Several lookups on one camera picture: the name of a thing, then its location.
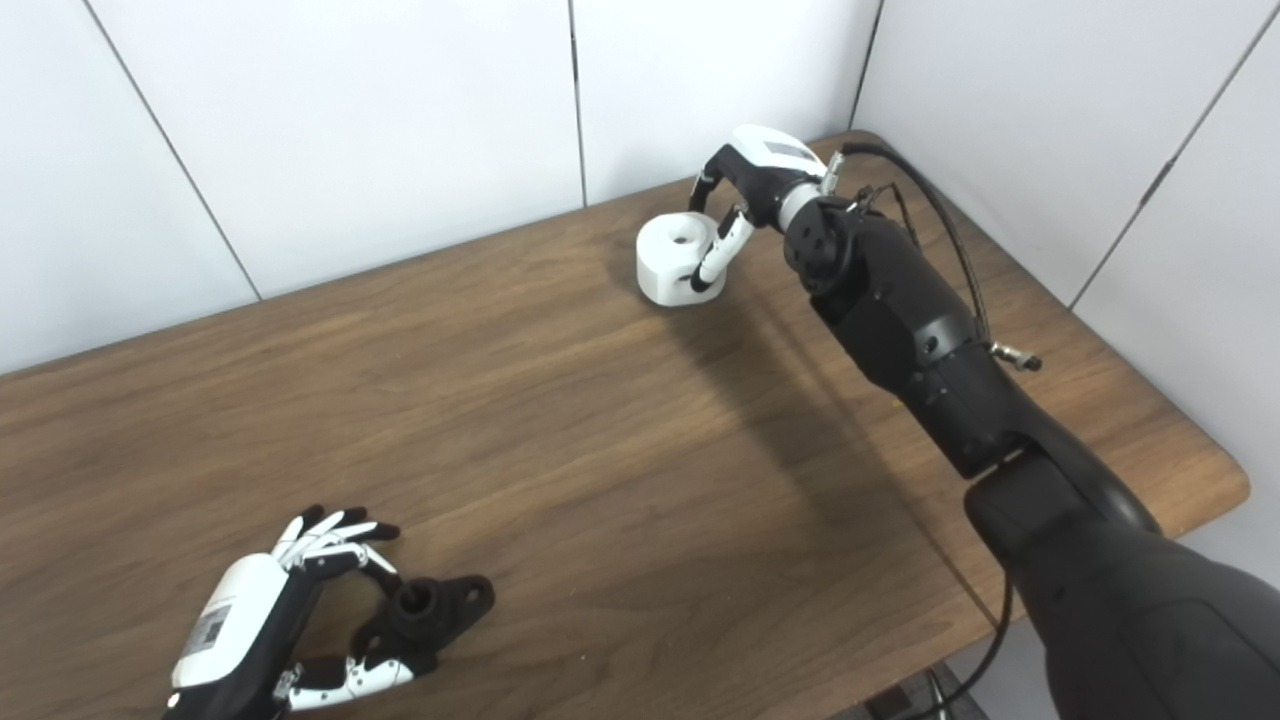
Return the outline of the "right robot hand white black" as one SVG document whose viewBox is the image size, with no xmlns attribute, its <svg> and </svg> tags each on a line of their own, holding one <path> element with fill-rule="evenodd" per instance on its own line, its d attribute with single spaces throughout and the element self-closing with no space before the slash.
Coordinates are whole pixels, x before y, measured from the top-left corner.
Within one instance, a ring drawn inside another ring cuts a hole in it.
<svg viewBox="0 0 1280 720">
<path fill-rule="evenodd" d="M 689 278 L 696 293 L 722 278 L 754 231 L 771 227 L 785 232 L 810 201 L 832 195 L 844 161 L 819 156 L 800 140 L 763 126 L 740 126 L 698 174 L 687 209 L 704 213 L 712 192 L 730 182 L 741 202 L 733 205 L 717 228 L 716 238 Z"/>
</svg>

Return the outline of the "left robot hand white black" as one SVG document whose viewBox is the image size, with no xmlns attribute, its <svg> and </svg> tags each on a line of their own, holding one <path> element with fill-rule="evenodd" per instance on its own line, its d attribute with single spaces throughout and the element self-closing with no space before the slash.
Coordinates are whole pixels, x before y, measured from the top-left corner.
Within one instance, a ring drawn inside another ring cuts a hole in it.
<svg viewBox="0 0 1280 720">
<path fill-rule="evenodd" d="M 326 582 L 361 571 L 388 593 L 401 587 L 396 566 L 374 548 L 399 533 L 369 519 L 364 507 L 328 514 L 312 505 L 291 519 L 271 548 L 234 561 L 186 641 L 163 716 L 283 719 L 413 680 L 398 659 L 294 660 Z"/>
</svg>

